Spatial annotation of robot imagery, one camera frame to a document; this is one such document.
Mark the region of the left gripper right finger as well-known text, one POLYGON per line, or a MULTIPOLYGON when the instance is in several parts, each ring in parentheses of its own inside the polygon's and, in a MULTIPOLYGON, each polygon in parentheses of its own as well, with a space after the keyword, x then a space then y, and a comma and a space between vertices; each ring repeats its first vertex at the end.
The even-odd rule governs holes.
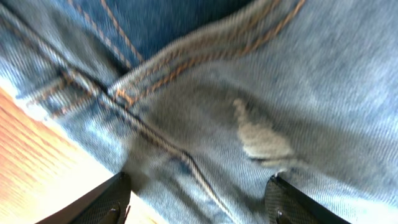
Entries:
POLYGON ((349 224, 277 175, 267 182, 264 204, 270 223, 349 224))

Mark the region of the light blue denim jeans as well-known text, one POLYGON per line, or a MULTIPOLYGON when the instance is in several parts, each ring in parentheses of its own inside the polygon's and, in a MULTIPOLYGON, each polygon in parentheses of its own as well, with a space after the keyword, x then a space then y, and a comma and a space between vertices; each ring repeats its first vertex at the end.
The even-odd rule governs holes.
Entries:
POLYGON ((168 222, 397 222, 396 1, 2 1, 1 86, 168 222))

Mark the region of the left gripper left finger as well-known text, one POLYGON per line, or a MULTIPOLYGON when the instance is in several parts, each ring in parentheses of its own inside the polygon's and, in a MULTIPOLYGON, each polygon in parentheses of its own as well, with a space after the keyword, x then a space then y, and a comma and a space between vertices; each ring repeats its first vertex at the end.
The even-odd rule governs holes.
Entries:
POLYGON ((130 198, 130 177, 120 172, 38 224, 123 224, 130 198))

